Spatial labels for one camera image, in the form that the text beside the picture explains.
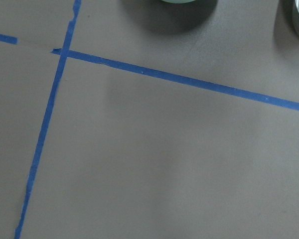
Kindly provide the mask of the green bowl of ice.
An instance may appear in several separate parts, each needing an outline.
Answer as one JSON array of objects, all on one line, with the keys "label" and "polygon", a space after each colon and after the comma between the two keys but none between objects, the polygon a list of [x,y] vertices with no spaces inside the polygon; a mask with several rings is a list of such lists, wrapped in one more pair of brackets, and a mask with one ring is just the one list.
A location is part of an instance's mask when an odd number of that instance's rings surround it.
[{"label": "green bowl of ice", "polygon": [[196,0],[161,0],[161,1],[172,3],[172,4],[185,4],[185,3],[194,2]]}]

